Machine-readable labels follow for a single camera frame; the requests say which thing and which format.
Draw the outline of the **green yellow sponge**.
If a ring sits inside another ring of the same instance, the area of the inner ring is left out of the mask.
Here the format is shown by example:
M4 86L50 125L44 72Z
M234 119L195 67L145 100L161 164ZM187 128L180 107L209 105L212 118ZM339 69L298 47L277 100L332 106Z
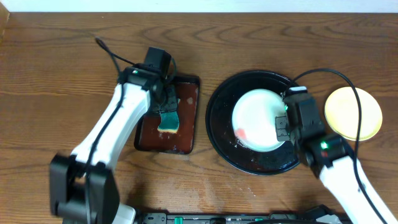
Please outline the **green yellow sponge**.
M167 112L160 115L160 124L158 125L157 130L162 133L175 134L178 132L179 126L180 121L178 113L176 111Z

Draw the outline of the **light blue plate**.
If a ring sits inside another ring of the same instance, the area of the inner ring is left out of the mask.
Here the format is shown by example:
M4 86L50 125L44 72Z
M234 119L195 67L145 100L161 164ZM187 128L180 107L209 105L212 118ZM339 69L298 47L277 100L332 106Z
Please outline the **light blue plate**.
M245 93L234 106L231 122L235 136L246 148L271 152L281 145L277 140L276 117L285 115L285 105L277 93L255 89Z

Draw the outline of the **yellow plate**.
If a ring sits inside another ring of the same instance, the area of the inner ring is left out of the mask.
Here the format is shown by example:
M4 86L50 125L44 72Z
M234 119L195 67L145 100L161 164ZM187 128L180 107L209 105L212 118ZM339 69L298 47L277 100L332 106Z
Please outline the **yellow plate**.
M352 88L343 87L335 90L326 99L324 113L326 121L334 132L354 141L357 136L361 141L375 136L382 126L382 111L379 103L368 92L356 89L361 110Z

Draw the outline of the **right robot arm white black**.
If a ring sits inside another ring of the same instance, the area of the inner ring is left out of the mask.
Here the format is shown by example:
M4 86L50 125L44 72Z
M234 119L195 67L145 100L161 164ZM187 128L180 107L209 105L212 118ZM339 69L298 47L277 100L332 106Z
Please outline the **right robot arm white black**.
M283 97L285 113L275 119L278 141L290 141L299 161L343 207L352 223L397 223L375 191L354 150L339 134L328 134L308 93Z

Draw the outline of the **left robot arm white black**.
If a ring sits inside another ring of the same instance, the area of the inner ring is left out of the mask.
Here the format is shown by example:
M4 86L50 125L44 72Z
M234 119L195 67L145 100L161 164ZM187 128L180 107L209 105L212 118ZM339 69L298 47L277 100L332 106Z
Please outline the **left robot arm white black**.
M139 120L150 110L176 111L176 72L136 65L119 74L108 107L69 156L49 165L50 211L72 223L134 223L136 210L121 203L114 170Z

